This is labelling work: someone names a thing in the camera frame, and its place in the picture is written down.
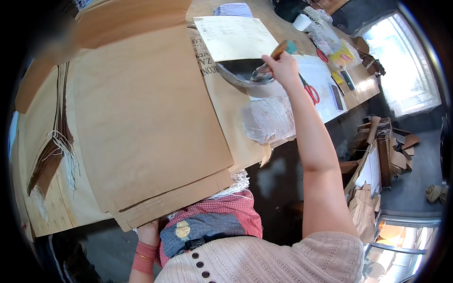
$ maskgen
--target glue bowl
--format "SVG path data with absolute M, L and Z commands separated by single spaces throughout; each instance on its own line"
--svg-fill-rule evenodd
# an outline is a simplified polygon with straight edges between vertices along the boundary
M 250 81 L 253 71 L 263 64 L 262 59 L 241 59 L 217 62 L 217 68 L 222 77 L 233 85 L 253 87 L 268 85 L 275 80 L 274 77 L 269 77 L 260 82 Z

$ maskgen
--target person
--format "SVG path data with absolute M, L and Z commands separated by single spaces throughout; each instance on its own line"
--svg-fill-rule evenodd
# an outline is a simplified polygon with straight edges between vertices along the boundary
M 158 222 L 137 229 L 139 243 L 130 283 L 153 282 L 359 282 L 363 244 L 342 187 L 335 148 L 304 90 L 296 60 L 263 55 L 288 94 L 304 178 L 303 239 L 278 246 L 262 239 L 249 191 L 188 206 L 159 235 Z

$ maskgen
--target red wrist warmer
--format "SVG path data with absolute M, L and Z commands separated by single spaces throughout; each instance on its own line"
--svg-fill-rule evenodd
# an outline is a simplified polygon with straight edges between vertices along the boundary
M 153 274 L 153 262 L 156 258 L 156 247 L 143 242 L 137 244 L 132 268 L 143 273 Z

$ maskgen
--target gold bracelet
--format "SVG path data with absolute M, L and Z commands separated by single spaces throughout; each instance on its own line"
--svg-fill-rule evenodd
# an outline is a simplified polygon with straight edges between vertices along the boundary
M 154 260 L 154 259 L 152 259 L 152 258 L 148 258 L 148 257 L 146 257 L 146 256 L 144 256 L 144 255 L 141 255 L 141 254 L 139 254 L 139 253 L 137 253 L 137 252 L 135 252 L 135 253 L 138 254 L 139 256 L 141 256 L 141 257 L 144 258 L 144 259 Z

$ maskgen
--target woman's left hand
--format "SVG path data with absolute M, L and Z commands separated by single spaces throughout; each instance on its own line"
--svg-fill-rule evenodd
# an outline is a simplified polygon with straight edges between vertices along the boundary
M 159 220 L 155 219 L 137 228 L 139 241 L 153 247 L 159 244 Z

